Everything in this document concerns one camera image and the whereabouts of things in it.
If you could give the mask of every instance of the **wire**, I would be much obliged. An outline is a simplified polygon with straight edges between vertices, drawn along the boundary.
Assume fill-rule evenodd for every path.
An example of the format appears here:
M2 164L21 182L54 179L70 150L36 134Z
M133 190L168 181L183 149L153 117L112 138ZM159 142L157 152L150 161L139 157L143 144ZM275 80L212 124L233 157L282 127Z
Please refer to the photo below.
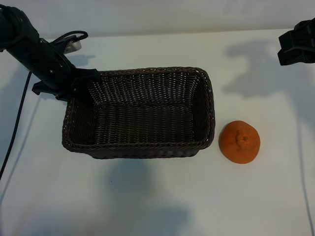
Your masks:
M62 40L62 39L64 39L64 38L66 38L66 37L68 37L68 36L70 36L70 35L78 34L78 33L80 33L80 34L82 34L82 35L81 35L80 37L78 37L78 38L75 39L76 42L79 41L79 40L86 39L87 37L89 37L88 33L86 33L85 31L79 31L79 30L77 30L77 31L71 31L71 32L65 33L64 35L62 35L62 36L60 36L59 38L55 39L55 40L52 42L52 44L57 43L58 41L60 41L60 40Z
M16 121L15 121L15 126L14 126L14 130L13 130L11 142L10 142L8 151L6 153L6 156L5 156L5 159L3 161L1 171L0 171L0 180L2 178L2 175L3 175L4 169L5 169L6 163L8 162L8 158L9 158L9 155L10 155L12 147L13 147L13 143L14 143L14 140L15 140L16 131L18 130L19 121L20 121L20 117L21 117L21 112L22 112L22 108L23 108L23 104L24 104L24 99L25 99L26 91L27 91L29 83L30 83L31 75L32 75L32 73L30 72L29 75L28 75L28 78L26 79L26 83L25 83L25 86L24 86L24 91L23 91L23 95L22 95L22 99L21 99L18 115L17 115Z

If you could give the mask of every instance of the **orange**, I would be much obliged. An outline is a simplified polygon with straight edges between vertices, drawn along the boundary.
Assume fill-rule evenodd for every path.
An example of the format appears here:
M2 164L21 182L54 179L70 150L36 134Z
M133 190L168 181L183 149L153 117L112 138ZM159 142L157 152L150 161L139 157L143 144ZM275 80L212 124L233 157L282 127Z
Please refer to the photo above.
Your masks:
M221 133L219 146L226 158L235 163L246 164L257 156L260 138L252 126L237 120L226 125Z

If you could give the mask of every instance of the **wicker basket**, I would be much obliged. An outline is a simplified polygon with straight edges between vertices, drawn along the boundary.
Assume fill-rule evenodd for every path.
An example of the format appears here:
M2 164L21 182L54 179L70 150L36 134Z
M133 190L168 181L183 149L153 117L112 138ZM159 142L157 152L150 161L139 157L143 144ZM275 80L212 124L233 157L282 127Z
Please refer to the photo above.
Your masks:
M68 102L63 146L97 159L194 156L214 138L208 74L170 67L104 71L94 105Z

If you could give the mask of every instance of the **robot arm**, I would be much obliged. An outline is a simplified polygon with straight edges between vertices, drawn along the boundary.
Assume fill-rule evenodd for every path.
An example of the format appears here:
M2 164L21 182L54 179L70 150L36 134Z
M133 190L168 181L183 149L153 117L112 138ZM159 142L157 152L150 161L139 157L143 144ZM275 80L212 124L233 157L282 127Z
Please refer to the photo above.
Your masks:
M278 57L281 65L297 62L315 63L315 19L298 23L279 37L281 50Z
M65 36L49 43L39 37L23 11L15 7L0 5L0 51L7 50L41 82L36 83L33 92L52 93L59 100L78 98L91 103L87 83L96 81L96 69L78 69L64 56L71 49L80 49L79 40L87 37Z

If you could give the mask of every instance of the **basket rim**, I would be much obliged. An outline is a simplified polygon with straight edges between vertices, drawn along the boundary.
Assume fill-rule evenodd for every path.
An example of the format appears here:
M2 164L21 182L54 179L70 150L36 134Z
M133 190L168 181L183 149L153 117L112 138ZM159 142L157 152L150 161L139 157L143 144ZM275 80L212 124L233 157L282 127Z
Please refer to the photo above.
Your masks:
M63 121L63 146L68 150L75 150L76 152L87 152L87 151L97 151L97 150L126 150L126 149L205 149L207 148L214 139L214 129L215 129L215 109L213 103L213 90L211 86L211 81L209 79L208 73L200 69L198 67L149 67L149 68L140 68L140 69L128 69L128 70L112 70L112 71L100 71L100 74L113 74L113 75L130 75L135 74L137 72L141 73L161 73L162 71L174 72L177 70L181 70L180 72L193 72L200 73L204 76L203 83L205 83L205 93L207 93L207 104L206 108L209 111L209 120L207 122L207 133L205 134L205 138L200 141L194 142L164 142L164 143L105 143L105 144L78 144L74 143L70 136L69 131L66 127L69 127L70 120L72 120L72 116L74 115L70 112L70 107L75 99L71 99L67 104L67 109L65 113L65 118Z

